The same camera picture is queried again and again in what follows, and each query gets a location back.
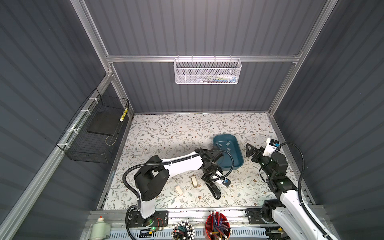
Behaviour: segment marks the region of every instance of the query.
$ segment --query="floral tablecloth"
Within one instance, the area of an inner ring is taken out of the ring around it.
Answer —
[[[173,158],[196,148],[211,149],[213,137],[223,133],[236,136],[244,164],[230,174],[232,184],[229,188],[220,187],[221,199],[214,199],[201,180],[202,171],[195,170],[169,179],[156,197],[156,208],[256,206],[274,198],[259,176],[260,166],[245,156],[247,142],[260,147],[265,146],[268,137],[276,139],[266,113],[135,115],[104,209],[127,209],[130,205],[137,205],[134,194],[122,183],[122,175],[129,167],[144,163],[153,155]],[[136,171],[127,176],[131,186],[135,185],[133,176]],[[297,185],[290,166],[287,172]],[[192,174],[196,175],[197,188],[192,186]],[[182,197],[177,194],[176,185],[183,190]]]

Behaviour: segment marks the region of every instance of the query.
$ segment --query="black wire basket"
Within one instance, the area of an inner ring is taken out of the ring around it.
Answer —
[[[57,143],[75,161],[108,163],[114,160],[128,121],[128,99],[99,95],[70,131],[66,143]]]

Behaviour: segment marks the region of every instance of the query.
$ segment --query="zip tie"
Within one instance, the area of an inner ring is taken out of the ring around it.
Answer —
[[[91,113],[89,112],[89,109],[86,109],[86,110],[80,110],[80,112],[83,112],[83,111],[86,111],[89,113],[89,115],[91,115]]]
[[[72,128],[72,129],[67,129],[67,131],[69,131],[69,132],[72,132],[72,131],[74,131],[77,135],[79,135],[79,132],[77,131],[77,129],[76,128]]]
[[[64,145],[64,146],[68,147],[68,149],[70,148],[68,143],[58,143],[57,145]]]
[[[96,100],[96,102],[99,103],[99,99],[98,98],[89,98],[89,99]]]

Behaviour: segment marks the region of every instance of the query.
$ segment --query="wire mesh basket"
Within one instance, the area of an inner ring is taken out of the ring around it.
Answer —
[[[237,84],[239,58],[191,58],[174,60],[177,84]]]
[[[70,131],[67,141],[57,146],[71,160],[108,163],[117,153],[128,108],[128,99],[99,95],[82,110],[78,124],[66,130]]]

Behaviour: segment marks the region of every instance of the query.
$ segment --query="mounting plate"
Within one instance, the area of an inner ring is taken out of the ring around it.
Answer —
[[[160,221],[160,227],[165,227],[168,225],[168,211],[155,211],[155,213],[147,219],[143,219],[139,211],[130,212],[128,215],[128,227],[146,227],[149,225],[149,221],[154,219],[151,227],[157,227],[156,218],[160,218],[163,222]]]
[[[249,224],[265,224],[261,215],[261,207],[259,208],[248,208],[245,210],[247,213]]]

